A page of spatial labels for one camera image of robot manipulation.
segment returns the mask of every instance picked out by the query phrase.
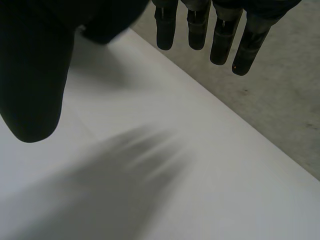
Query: white sheet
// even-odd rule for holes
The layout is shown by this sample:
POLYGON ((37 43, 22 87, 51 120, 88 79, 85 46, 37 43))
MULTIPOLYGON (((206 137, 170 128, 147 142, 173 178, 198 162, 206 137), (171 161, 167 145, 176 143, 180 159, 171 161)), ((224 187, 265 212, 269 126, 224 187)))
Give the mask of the white sheet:
POLYGON ((50 138, 21 143, 0 121, 0 239, 43 228, 36 220, 74 197, 68 183, 46 181, 59 182, 86 148, 145 124, 183 139, 190 167, 132 239, 320 239, 320 182, 131 30, 108 47, 76 39, 50 138))

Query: gray floor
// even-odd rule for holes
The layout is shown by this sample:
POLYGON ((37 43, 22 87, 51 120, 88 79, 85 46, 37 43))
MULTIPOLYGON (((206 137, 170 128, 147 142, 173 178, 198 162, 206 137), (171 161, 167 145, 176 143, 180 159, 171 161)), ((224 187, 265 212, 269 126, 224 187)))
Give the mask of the gray floor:
MULTIPOLYGON (((154 10, 151 3, 133 30, 156 46, 154 10)), ((245 15, 224 66, 209 60, 213 8, 201 51, 188 46, 186 17, 180 4, 173 47, 163 54, 320 180, 320 1, 303 0, 273 26, 243 77, 231 72, 231 64, 245 15)))

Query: robotic hand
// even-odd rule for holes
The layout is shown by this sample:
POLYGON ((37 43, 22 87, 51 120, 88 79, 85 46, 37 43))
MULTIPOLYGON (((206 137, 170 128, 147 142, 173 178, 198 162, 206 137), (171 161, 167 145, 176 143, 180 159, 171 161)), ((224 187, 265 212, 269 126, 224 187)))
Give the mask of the robotic hand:
MULTIPOLYGON (((188 41, 191 48, 201 50, 205 45, 211 0, 181 0, 188 8, 188 41)), ((246 25, 235 55, 232 71, 247 74, 272 25, 276 24, 301 0, 212 0, 217 20, 214 28, 210 61, 223 65, 237 31, 243 9, 246 25)), ((172 47, 176 29, 178 0, 152 0, 156 6, 157 46, 172 47)))

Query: concrete floor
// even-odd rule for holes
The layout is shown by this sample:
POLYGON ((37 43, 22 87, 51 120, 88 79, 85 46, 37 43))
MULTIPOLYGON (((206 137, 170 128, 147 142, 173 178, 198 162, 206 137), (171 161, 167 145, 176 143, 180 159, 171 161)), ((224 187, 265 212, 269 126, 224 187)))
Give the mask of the concrete floor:
MULTIPOLYGON (((161 51, 267 139, 320 180, 320 1, 304 0, 272 27, 250 72, 231 71, 246 17, 242 16, 224 66, 210 60, 216 15, 211 9, 206 44, 188 46, 187 10, 179 4, 171 50, 161 51)), ((133 26, 156 47, 151 3, 133 26)))

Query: black robotic finger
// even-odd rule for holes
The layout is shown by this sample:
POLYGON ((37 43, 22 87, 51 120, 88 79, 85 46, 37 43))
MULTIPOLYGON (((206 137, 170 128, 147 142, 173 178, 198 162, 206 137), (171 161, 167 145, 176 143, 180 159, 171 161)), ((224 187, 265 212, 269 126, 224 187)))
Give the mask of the black robotic finger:
POLYGON ((223 65, 228 59, 243 9, 239 0, 212 0, 212 2, 217 20, 210 61, 216 65, 223 65))
POLYGON ((245 29, 232 64, 233 73, 243 76, 249 72, 271 26, 277 21, 247 14, 245 29))
POLYGON ((152 0, 156 6, 156 44, 162 50, 169 50, 174 42, 178 0, 152 0))
POLYGON ((189 46, 201 50, 206 42, 211 0, 181 0, 188 8, 189 46))
POLYGON ((240 45, 235 55, 232 71, 247 74, 272 25, 276 24, 301 0, 245 0, 247 20, 240 45))

